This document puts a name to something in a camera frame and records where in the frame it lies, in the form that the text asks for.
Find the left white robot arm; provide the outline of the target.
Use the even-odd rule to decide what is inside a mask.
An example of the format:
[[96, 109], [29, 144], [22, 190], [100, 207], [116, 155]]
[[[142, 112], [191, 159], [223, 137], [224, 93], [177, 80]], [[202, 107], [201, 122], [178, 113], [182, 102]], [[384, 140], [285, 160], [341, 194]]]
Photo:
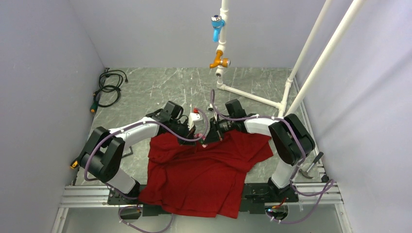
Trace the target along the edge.
[[140, 184], [120, 168], [124, 150], [163, 133], [175, 135], [180, 145], [193, 145], [196, 129], [194, 121], [201, 120], [202, 117], [192, 113], [181, 121], [182, 117], [182, 106], [168, 101], [164, 108], [129, 125], [110, 130], [97, 127], [71, 167], [82, 167], [86, 180], [89, 180], [88, 174], [91, 174], [94, 179], [119, 192], [126, 203], [135, 203], [140, 196]]

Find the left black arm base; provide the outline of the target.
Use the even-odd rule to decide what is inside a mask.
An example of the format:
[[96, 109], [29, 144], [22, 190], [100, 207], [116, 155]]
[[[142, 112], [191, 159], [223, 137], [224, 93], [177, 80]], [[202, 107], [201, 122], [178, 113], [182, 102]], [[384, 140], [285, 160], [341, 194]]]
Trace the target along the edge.
[[126, 205], [137, 207], [137, 214], [132, 214], [131, 208], [122, 211], [121, 217], [126, 217], [126, 219], [138, 219], [141, 216], [160, 216], [160, 215], [170, 215], [169, 212], [162, 209], [159, 205], [146, 204], [138, 199], [138, 195], [147, 186], [146, 184], [140, 184], [139, 190], [135, 187], [130, 193], [122, 193], [111, 185], [106, 185], [109, 189], [109, 196], [107, 200], [108, 205]]

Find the pink flower brooch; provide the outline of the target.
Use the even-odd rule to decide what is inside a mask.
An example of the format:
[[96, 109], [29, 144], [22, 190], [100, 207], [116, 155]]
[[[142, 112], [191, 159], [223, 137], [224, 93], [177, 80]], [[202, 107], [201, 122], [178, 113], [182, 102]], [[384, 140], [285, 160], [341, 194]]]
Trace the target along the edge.
[[196, 138], [199, 139], [198, 143], [203, 147], [206, 148], [208, 144], [205, 142], [206, 137], [202, 133], [197, 133]]

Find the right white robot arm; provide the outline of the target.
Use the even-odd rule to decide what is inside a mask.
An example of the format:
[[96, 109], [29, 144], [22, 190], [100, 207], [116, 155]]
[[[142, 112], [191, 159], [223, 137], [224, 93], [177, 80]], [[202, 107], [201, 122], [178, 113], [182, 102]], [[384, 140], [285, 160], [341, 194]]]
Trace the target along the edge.
[[280, 201], [286, 196], [296, 168], [310, 154], [315, 143], [296, 114], [284, 117], [247, 114], [239, 100], [225, 103], [228, 115], [216, 114], [209, 121], [210, 129], [204, 138], [205, 144], [223, 139], [226, 132], [237, 130], [242, 133], [255, 133], [270, 136], [281, 159], [268, 183], [268, 196], [273, 201]]

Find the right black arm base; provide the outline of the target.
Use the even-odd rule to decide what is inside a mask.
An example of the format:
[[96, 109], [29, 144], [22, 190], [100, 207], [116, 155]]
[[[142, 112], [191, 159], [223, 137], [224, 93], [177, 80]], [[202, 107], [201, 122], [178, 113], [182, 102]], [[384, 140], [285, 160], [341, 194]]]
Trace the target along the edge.
[[246, 183], [243, 187], [240, 212], [267, 214], [272, 220], [283, 221], [288, 213], [289, 203], [299, 202], [298, 195], [287, 185], [278, 188], [268, 183]]

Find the red t-shirt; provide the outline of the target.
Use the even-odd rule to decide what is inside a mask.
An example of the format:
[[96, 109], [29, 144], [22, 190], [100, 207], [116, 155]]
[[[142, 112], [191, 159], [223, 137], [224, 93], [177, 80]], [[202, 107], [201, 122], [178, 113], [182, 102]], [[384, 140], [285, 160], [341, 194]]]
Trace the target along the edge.
[[178, 215], [237, 218], [246, 174], [273, 155], [269, 140], [230, 131], [203, 147], [180, 145], [170, 133], [154, 137], [147, 185], [138, 199]]

